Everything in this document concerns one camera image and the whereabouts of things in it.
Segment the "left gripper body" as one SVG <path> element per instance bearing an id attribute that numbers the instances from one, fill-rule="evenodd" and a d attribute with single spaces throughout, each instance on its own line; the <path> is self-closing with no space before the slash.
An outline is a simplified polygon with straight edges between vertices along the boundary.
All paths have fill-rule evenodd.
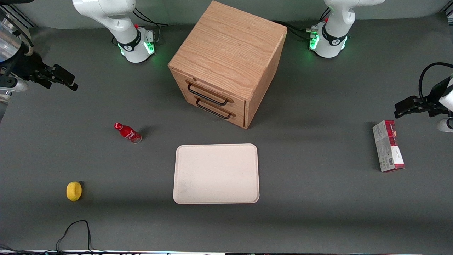
<path id="1" fill-rule="evenodd" d="M 452 109 L 443 106 L 439 100 L 447 90 L 450 80 L 442 80 L 432 87 L 429 95 L 423 96 L 422 82 L 419 82 L 419 96 L 422 100 L 422 111 L 428 111 L 430 117 L 435 117 L 440 114 L 452 116 Z"/>

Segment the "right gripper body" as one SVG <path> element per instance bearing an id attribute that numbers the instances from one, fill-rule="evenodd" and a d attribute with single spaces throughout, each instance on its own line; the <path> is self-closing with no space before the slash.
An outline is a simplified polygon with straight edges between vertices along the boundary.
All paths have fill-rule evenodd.
<path id="1" fill-rule="evenodd" d="M 39 54 L 26 56 L 25 50 L 18 50 L 11 56 L 4 56 L 4 89 L 27 89 L 27 81 L 38 83 L 45 88 L 51 83 L 50 66 L 43 63 Z"/>

